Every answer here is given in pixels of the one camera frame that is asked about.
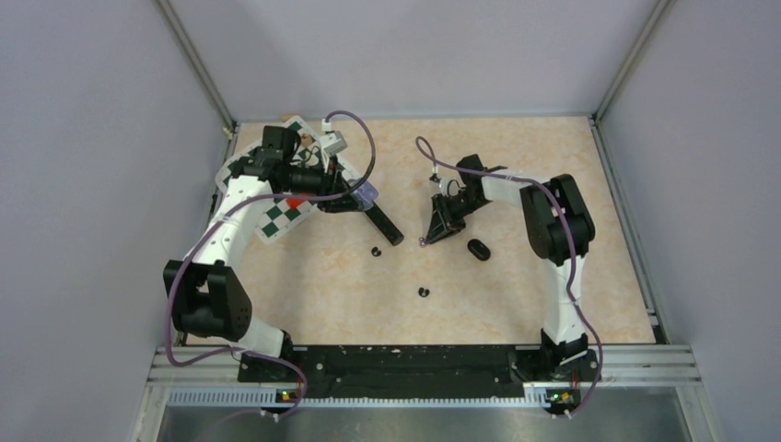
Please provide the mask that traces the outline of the lavender earbud charging case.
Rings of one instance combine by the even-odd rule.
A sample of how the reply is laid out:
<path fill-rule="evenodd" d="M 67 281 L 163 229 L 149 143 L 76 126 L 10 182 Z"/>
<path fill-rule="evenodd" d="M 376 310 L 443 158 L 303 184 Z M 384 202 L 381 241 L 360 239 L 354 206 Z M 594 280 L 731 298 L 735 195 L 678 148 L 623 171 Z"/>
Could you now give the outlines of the lavender earbud charging case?
<path fill-rule="evenodd" d="M 351 196 L 356 201 L 358 210 L 366 212 L 375 206 L 376 199 L 379 197 L 379 191 L 367 181 L 352 192 Z"/>

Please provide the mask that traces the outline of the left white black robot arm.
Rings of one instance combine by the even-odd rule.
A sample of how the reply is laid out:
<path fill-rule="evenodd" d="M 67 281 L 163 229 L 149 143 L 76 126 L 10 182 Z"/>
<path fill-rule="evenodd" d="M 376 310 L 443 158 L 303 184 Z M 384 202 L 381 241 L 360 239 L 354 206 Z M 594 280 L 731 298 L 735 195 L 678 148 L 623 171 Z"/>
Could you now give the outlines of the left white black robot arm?
<path fill-rule="evenodd" d="M 318 139 L 322 162 L 309 167 L 297 157 L 301 135 L 267 126 L 259 146 L 239 157 L 230 171 L 225 195 L 207 230 L 180 260 L 164 269 L 170 317 L 178 332 L 220 338 L 243 351 L 261 354 L 261 370 L 273 380 L 289 378 L 295 356 L 285 349 L 286 333 L 252 313 L 237 275 L 255 229 L 278 199 L 296 194 L 311 202 L 344 198 L 350 191 L 338 169 L 346 142 L 338 131 Z"/>

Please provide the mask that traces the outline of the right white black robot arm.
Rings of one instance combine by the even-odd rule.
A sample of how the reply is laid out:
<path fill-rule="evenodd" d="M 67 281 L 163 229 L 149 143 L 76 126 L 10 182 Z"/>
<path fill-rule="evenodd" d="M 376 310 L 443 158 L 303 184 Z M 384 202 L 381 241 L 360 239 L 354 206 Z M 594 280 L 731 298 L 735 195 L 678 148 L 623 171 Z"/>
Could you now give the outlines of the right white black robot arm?
<path fill-rule="evenodd" d="M 582 319 L 582 270 L 596 228 L 577 183 L 562 174 L 536 185 L 516 172 L 487 168 L 476 154 L 455 166 L 462 188 L 436 192 L 422 242 L 434 244 L 466 228 L 465 218 L 492 202 L 522 210 L 533 252 L 546 262 L 548 303 L 541 330 L 540 366 L 552 379 L 564 379 L 588 352 Z"/>

